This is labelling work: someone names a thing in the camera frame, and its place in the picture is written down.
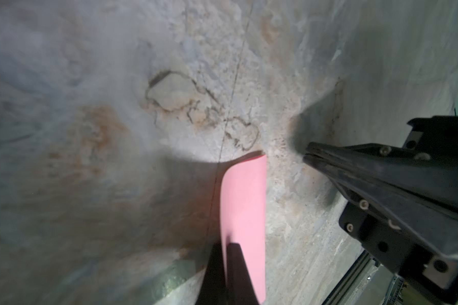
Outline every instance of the marble surface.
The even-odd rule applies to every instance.
[[[360,253],[309,141],[452,114],[458,0],[0,1],[0,304],[193,304],[233,161],[268,155],[265,304]]]

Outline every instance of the bolt head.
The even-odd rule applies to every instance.
[[[392,151],[390,146],[384,145],[380,148],[380,155],[387,156]]]
[[[429,160],[431,160],[431,156],[428,153],[419,153],[419,154],[414,156],[414,160],[429,161]]]
[[[370,207],[370,204],[368,203],[368,201],[366,201],[365,199],[360,200],[360,209],[368,210],[369,207]]]

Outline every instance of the pink foam pad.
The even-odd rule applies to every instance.
[[[221,186],[221,239],[227,279],[226,247],[241,245],[254,293],[261,304],[265,280],[266,156],[258,156],[229,168]]]

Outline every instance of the thin crack line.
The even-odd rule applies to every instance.
[[[185,10],[183,12],[183,15],[185,17],[185,33],[188,34],[189,32],[189,2],[188,0],[185,0]]]
[[[222,158],[222,150],[224,148],[224,140],[226,139],[226,129],[227,129],[227,124],[229,123],[229,116],[231,114],[231,105],[232,105],[232,99],[234,97],[234,89],[236,88],[236,82],[237,82],[237,76],[239,73],[239,65],[241,64],[241,59],[243,56],[243,50],[244,50],[244,45],[246,44],[246,35],[248,33],[248,28],[250,27],[250,20],[251,20],[251,14],[253,12],[253,4],[254,1],[251,1],[251,8],[250,8],[250,13],[248,15],[248,21],[246,22],[246,27],[244,29],[244,38],[243,38],[243,44],[241,46],[241,51],[239,51],[239,60],[236,66],[236,75],[234,76],[234,83],[232,84],[232,92],[231,92],[231,100],[229,101],[229,105],[227,106],[227,116],[226,116],[226,124],[224,125],[224,132],[222,133],[222,143],[221,143],[221,149],[219,151],[219,159],[217,160],[217,166],[215,167],[215,178],[214,178],[214,186],[212,188],[212,198],[210,200],[210,210],[208,213],[208,225],[207,225],[207,232],[205,234],[205,245],[204,248],[207,247],[207,241],[208,241],[208,233],[210,230],[210,224],[212,220],[212,208],[214,206],[214,199],[215,199],[215,188],[217,186],[217,177],[219,174],[219,168],[220,168],[220,163],[221,163],[221,158]]]

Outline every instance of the rust stain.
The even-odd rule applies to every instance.
[[[112,145],[114,132],[127,131],[109,106],[84,107],[82,112],[83,119],[97,127],[92,134],[83,135],[83,145],[92,145],[93,149],[100,151]]]
[[[293,48],[284,48],[284,43],[285,41],[283,40],[281,44],[278,46],[275,46],[270,52],[269,59],[272,63],[276,63],[278,67],[282,70],[287,70],[288,67],[292,66],[292,63],[294,61],[294,56],[293,56]],[[292,42],[291,40],[288,41],[288,44],[291,46]]]
[[[49,156],[49,159],[59,159],[59,158],[61,158],[61,155],[59,153],[57,153],[57,152],[50,152],[48,154],[48,156]]]
[[[225,132],[225,137],[233,141],[234,148],[236,149],[241,148],[242,151],[249,151],[250,149],[253,148],[253,146],[256,144],[256,142],[258,141],[260,137],[259,128],[256,125],[254,125],[253,123],[246,122],[241,117],[232,117],[230,119],[227,119],[227,122],[232,122],[232,121],[239,122],[243,126],[243,129],[238,130],[238,134],[243,135],[245,137],[251,137],[252,134],[254,134],[254,136],[247,143],[247,145],[244,145],[240,139],[234,137],[227,131]]]
[[[220,110],[216,107],[205,108],[204,112],[199,112],[194,123],[197,128],[215,128],[221,122]]]
[[[165,108],[163,108],[156,100],[153,100],[153,99],[150,99],[147,103],[143,103],[141,104],[141,108],[146,110],[146,111],[153,111],[153,110],[156,110],[156,111],[159,111],[163,114],[175,114],[175,115],[179,115],[180,113],[182,112],[185,112],[187,110],[189,110],[190,108],[193,108],[193,107],[196,107],[197,104],[200,103],[200,101],[195,101],[195,100],[189,100],[188,103],[178,107],[178,108],[175,108],[175,109],[172,109],[172,110],[167,110]]]
[[[326,77],[319,77],[317,80],[315,80],[314,87],[316,88],[317,92],[322,92],[324,91],[324,83],[325,83]]]
[[[100,11],[105,14],[115,13],[117,10],[119,10],[119,8],[115,4],[107,4],[100,9]]]
[[[297,128],[298,128],[298,125],[299,125],[299,118],[298,116],[293,116],[289,119],[289,122],[288,122],[288,127],[289,127],[289,130],[294,130],[296,131]]]
[[[261,34],[268,44],[272,44],[280,33],[278,28],[271,24],[272,17],[272,15],[268,15],[261,18]]]
[[[302,10],[300,8],[294,8],[293,9],[293,16],[295,17],[296,20],[299,20],[300,17],[302,16]]]
[[[335,85],[333,119],[331,120],[332,124],[341,117],[343,112],[343,90],[344,81],[341,78],[338,78]]]
[[[66,69],[69,74],[69,85],[78,85],[84,74],[89,74],[93,66],[91,54],[84,43],[89,29],[85,27],[81,17],[72,6],[61,10],[60,31],[62,41],[61,54],[67,59]]]
[[[66,133],[69,144],[51,147],[32,167],[32,175],[65,187],[98,177],[107,163],[114,161],[117,140],[128,131],[112,107],[82,107]],[[32,195],[40,196],[47,190],[48,186],[40,187]]]
[[[37,30],[37,14],[30,9],[19,8],[15,11],[14,17],[24,26],[31,30]]]

